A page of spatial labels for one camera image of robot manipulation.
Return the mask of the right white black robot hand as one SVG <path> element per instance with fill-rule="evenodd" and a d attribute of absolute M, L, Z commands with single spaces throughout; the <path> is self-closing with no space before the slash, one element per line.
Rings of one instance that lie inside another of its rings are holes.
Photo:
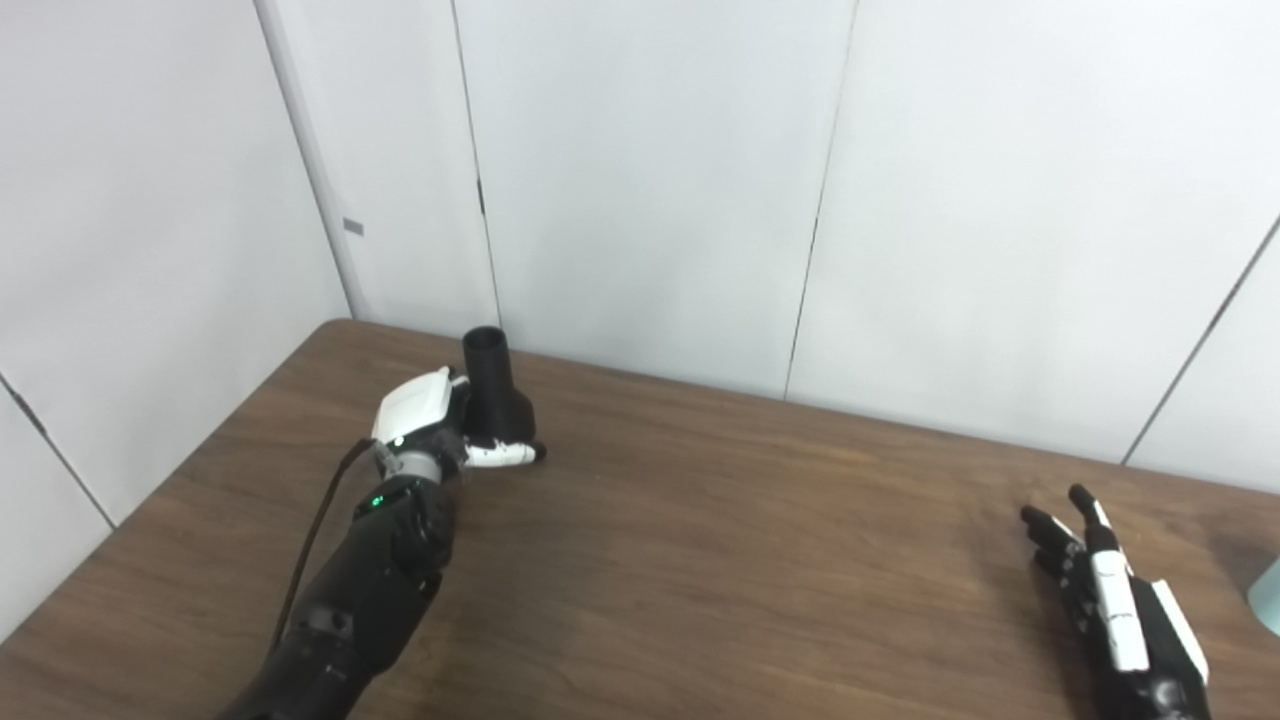
<path fill-rule="evenodd" d="M 1103 505 L 1074 484 L 1080 533 L 1025 505 L 1036 565 L 1080 633 L 1101 719 L 1210 719 L 1210 664 L 1170 584 L 1134 573 Z"/>

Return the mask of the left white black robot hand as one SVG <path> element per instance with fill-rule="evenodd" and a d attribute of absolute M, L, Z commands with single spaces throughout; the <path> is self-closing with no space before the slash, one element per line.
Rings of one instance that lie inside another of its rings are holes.
<path fill-rule="evenodd" d="M 466 430 L 470 402 L 470 378 L 442 366 L 384 396 L 371 437 L 396 457 L 433 457 L 443 477 L 461 469 L 522 466 L 545 459 L 545 445 L 534 439 L 500 439 L 489 430 Z"/>

